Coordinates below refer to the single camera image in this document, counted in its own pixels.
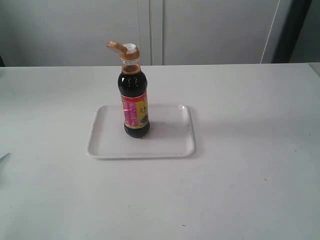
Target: white table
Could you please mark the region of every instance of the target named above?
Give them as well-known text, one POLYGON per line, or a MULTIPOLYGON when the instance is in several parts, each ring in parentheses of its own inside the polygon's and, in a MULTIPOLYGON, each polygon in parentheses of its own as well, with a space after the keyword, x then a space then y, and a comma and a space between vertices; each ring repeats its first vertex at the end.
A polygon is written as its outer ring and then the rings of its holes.
POLYGON ((307 64, 145 66, 197 151, 95 160, 120 67, 0 69, 1 240, 318 240, 320 78, 307 64))

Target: cabinet door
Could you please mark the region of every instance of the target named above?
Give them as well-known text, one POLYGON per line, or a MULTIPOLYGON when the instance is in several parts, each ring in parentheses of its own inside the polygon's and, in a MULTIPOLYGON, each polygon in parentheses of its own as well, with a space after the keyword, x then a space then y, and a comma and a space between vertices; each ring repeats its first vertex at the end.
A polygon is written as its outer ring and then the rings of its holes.
POLYGON ((141 45, 151 62, 148 0, 4 0, 0 13, 7 66, 119 65, 110 40, 141 45))
MULTIPOLYGON (((161 11, 154 1, 151 12, 161 11)), ((158 59, 153 64, 271 62, 289 5, 290 0, 163 0, 162 46, 152 43, 158 59), (155 48, 161 47, 159 57, 155 48)), ((153 25, 151 34, 160 35, 153 25)))

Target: white tray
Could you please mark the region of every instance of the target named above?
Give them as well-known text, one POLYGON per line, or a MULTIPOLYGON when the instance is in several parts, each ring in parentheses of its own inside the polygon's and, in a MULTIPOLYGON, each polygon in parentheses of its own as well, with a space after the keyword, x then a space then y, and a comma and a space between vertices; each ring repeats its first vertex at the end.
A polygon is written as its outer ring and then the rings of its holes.
POLYGON ((124 129, 122 107, 102 106, 92 126, 87 153, 95 159, 172 158, 196 148, 190 111, 183 104, 149 105, 150 130, 133 138, 124 129))

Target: bottle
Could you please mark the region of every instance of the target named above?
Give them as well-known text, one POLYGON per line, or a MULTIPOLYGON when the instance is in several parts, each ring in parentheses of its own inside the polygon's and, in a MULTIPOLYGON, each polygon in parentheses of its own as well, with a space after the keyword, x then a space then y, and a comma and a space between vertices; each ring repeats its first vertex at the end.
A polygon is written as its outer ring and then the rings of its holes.
POLYGON ((117 52, 122 60, 118 88, 124 112, 124 130, 134 138, 141 138, 150 128, 147 100, 147 78, 141 71, 140 52, 132 43, 110 41, 108 48, 117 52))

